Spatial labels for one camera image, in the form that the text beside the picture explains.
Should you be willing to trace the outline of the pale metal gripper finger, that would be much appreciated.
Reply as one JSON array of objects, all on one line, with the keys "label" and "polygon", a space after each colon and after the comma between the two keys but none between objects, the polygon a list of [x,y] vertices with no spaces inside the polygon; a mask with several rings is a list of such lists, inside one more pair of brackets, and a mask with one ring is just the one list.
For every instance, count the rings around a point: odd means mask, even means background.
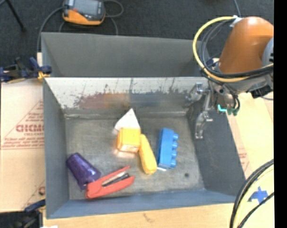
[{"label": "pale metal gripper finger", "polygon": [[210,116],[208,112],[201,112],[195,123],[195,138],[202,139],[204,131],[208,124],[213,122],[213,118]]},{"label": "pale metal gripper finger", "polygon": [[203,94],[204,94],[203,84],[196,83],[185,97],[185,106],[190,106],[191,104],[200,101]]}]

